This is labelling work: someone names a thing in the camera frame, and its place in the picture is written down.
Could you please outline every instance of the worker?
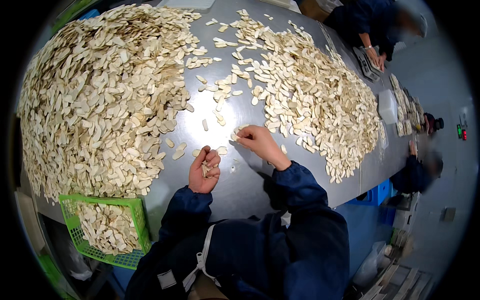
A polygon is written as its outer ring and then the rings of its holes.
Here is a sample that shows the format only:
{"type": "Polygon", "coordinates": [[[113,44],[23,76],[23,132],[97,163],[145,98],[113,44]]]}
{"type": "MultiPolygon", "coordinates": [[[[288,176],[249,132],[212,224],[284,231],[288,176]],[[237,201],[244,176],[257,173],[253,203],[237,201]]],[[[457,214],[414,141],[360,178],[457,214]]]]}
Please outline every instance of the worker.
{"type": "Polygon", "coordinates": [[[407,164],[390,178],[394,189],[400,193],[423,193],[442,173],[444,163],[438,155],[432,154],[424,164],[418,161],[417,156],[417,149],[413,141],[410,141],[407,164]]]}
{"type": "Polygon", "coordinates": [[[335,29],[353,47],[364,46],[374,65],[384,71],[394,46],[407,35],[425,37],[427,21],[422,14],[393,0],[358,0],[337,6],[324,24],[335,29]],[[373,48],[379,46],[380,56],[373,48]]]}
{"type": "Polygon", "coordinates": [[[423,118],[425,119],[427,135],[431,135],[444,127],[444,120],[442,118],[435,119],[435,117],[428,112],[423,114],[423,118]]]}
{"type": "Polygon", "coordinates": [[[326,191],[282,153],[267,128],[252,125],[237,135],[238,143],[275,166],[272,179],[285,192],[289,227],[281,225],[281,213],[209,223],[220,156],[205,146],[190,167],[188,185],[168,204],[158,242],[139,261],[125,299],[342,298],[349,271],[345,219],[328,207],[326,191]],[[212,167],[207,178],[203,161],[212,167]]]}

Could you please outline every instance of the dark navy jacket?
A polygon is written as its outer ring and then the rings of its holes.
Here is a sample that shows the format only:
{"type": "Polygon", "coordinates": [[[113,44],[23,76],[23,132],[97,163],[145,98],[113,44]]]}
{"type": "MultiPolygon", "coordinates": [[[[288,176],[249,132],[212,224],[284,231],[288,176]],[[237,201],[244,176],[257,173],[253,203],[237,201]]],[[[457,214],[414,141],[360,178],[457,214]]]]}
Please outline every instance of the dark navy jacket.
{"type": "Polygon", "coordinates": [[[428,170],[423,168],[423,164],[417,160],[415,155],[410,155],[405,167],[393,175],[390,180],[397,191],[405,194],[423,193],[433,182],[428,170]]]}
{"type": "Polygon", "coordinates": [[[324,24],[354,47],[363,46],[359,34],[368,33],[372,46],[379,46],[387,60],[392,60],[399,32],[395,29],[398,5],[393,0],[358,0],[336,7],[324,24]]]}
{"type": "MultiPolygon", "coordinates": [[[[326,191],[307,168],[292,162],[275,170],[292,214],[288,228],[281,213],[262,220],[217,222],[206,271],[219,290],[235,299],[341,299],[348,284],[349,247],[345,219],[327,206],[326,191]]],[[[212,195],[179,189],[162,219],[158,242],[139,262],[125,299],[187,299],[182,281],[197,265],[208,227],[212,195]],[[177,282],[162,289],[158,274],[172,270],[177,282]]]]}

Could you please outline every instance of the white plastic container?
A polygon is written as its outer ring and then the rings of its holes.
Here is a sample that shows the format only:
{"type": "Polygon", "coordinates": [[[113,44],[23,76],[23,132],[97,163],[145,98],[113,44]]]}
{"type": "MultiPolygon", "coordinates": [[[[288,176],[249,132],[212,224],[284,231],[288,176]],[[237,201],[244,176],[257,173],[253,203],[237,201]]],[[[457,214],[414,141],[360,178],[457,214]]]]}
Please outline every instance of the white plastic container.
{"type": "Polygon", "coordinates": [[[385,121],[385,124],[397,122],[396,100],[392,90],[384,90],[378,95],[378,114],[385,121]]]}

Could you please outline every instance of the green plastic basket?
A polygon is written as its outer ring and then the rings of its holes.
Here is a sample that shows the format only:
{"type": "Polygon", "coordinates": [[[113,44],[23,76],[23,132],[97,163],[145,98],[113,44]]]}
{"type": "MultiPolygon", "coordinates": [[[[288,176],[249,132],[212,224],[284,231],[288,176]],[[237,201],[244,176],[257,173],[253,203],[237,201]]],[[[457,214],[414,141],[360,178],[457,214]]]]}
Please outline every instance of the green plastic basket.
{"type": "Polygon", "coordinates": [[[80,194],[75,194],[60,195],[59,201],[63,218],[67,224],[73,244],[81,254],[107,264],[136,270],[140,259],[150,251],[152,243],[148,237],[148,230],[145,227],[145,217],[141,199],[84,197],[80,194]],[[132,253],[113,256],[113,254],[105,254],[99,249],[90,246],[88,241],[83,239],[84,231],[80,226],[79,217],[75,214],[77,212],[77,201],[128,206],[132,212],[133,223],[137,230],[138,242],[142,246],[142,251],[134,249],[132,253]]]}

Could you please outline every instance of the stainless steel table surface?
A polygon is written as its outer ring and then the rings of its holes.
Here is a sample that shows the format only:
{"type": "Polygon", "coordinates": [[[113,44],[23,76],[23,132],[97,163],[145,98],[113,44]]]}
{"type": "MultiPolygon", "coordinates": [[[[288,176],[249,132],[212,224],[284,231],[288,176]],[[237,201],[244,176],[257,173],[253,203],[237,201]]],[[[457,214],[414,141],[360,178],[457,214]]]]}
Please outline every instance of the stainless steel table surface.
{"type": "MultiPolygon", "coordinates": [[[[160,221],[172,195],[177,189],[188,184],[189,167],[194,159],[192,151],[200,149],[204,145],[209,145],[213,149],[226,146],[228,149],[228,154],[221,157],[220,179],[212,192],[214,200],[210,205],[211,221],[224,218],[247,218],[252,215],[261,218],[266,213],[274,211],[270,206],[268,195],[263,191],[264,181],[257,173],[260,171],[270,175],[273,167],[230,140],[233,129],[239,125],[245,123],[263,125],[265,122],[263,101],[256,106],[251,105],[251,90],[247,87],[247,82],[239,78],[238,83],[232,85],[232,90],[243,90],[243,94],[232,96],[226,100],[221,114],[227,124],[222,127],[212,113],[216,107],[216,102],[212,98],[213,93],[197,91],[201,83],[195,78],[196,75],[201,75],[208,80],[208,84],[213,84],[215,80],[224,79],[230,75],[231,64],[237,63],[237,60],[231,55],[235,51],[235,47],[215,48],[212,40],[217,36],[226,41],[237,42],[234,35],[237,29],[229,27],[225,32],[220,33],[217,31],[220,27],[219,24],[206,26],[205,23],[211,18],[216,18],[219,22],[224,23],[240,20],[240,15],[236,13],[240,9],[246,9],[251,18],[261,21],[265,26],[270,26],[274,32],[284,31],[287,28],[293,30],[293,27],[288,24],[288,20],[299,27],[303,26],[304,30],[312,35],[315,45],[322,52],[327,53],[326,39],[317,21],[257,0],[217,0],[208,12],[202,13],[202,18],[191,23],[191,32],[200,39],[198,46],[205,46],[208,49],[205,56],[220,57],[222,61],[214,62],[206,68],[185,69],[185,83],[191,94],[189,103],[193,105],[195,112],[191,113],[186,110],[179,112],[175,131],[161,136],[163,140],[167,137],[170,138],[175,145],[186,142],[187,147],[185,155],[174,161],[171,157],[175,148],[168,148],[165,142],[161,145],[160,150],[167,153],[163,160],[165,170],[160,172],[158,179],[153,180],[150,192],[144,197],[144,208],[152,240],[158,239],[160,221]],[[274,19],[269,21],[264,13],[273,16],[274,19]],[[208,122],[207,132],[202,127],[203,119],[207,119],[208,122]]],[[[361,75],[352,49],[345,46],[334,30],[327,28],[327,31],[345,64],[359,74],[375,94],[392,88],[388,71],[385,71],[382,80],[376,83],[365,79],[361,75]]],[[[258,61],[262,60],[260,53],[259,50],[248,49],[241,52],[245,59],[253,58],[258,61]]],[[[263,83],[253,80],[253,86],[257,84],[264,86],[263,83]]],[[[312,172],[318,183],[327,191],[329,206],[335,207],[373,188],[404,166],[408,153],[408,140],[411,137],[398,138],[395,125],[387,125],[386,129],[389,146],[384,151],[380,151],[381,147],[377,143],[376,149],[365,156],[361,170],[355,170],[355,175],[344,178],[341,184],[329,183],[330,177],[325,172],[325,158],[321,157],[318,152],[312,154],[297,146],[295,141],[298,136],[289,135],[288,138],[284,138],[280,133],[275,133],[273,137],[278,145],[286,146],[290,159],[306,166],[312,172]]]]}

